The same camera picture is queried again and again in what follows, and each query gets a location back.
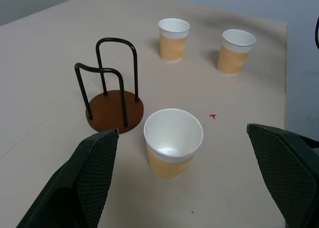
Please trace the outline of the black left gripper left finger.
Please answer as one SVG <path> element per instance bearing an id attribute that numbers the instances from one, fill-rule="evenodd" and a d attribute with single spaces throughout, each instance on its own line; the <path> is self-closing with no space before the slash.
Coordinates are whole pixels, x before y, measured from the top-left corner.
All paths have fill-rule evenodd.
<path id="1" fill-rule="evenodd" d="M 51 176 L 18 227 L 96 228 L 112 181 L 118 139 L 118 129 L 84 139 Z"/>

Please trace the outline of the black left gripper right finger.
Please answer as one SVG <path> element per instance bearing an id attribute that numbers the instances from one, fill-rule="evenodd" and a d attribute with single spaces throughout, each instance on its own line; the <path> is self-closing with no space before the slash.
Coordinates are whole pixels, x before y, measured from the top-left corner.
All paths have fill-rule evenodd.
<path id="1" fill-rule="evenodd" d="M 319 143 L 280 128 L 248 124 L 265 185 L 290 228 L 319 226 Z"/>

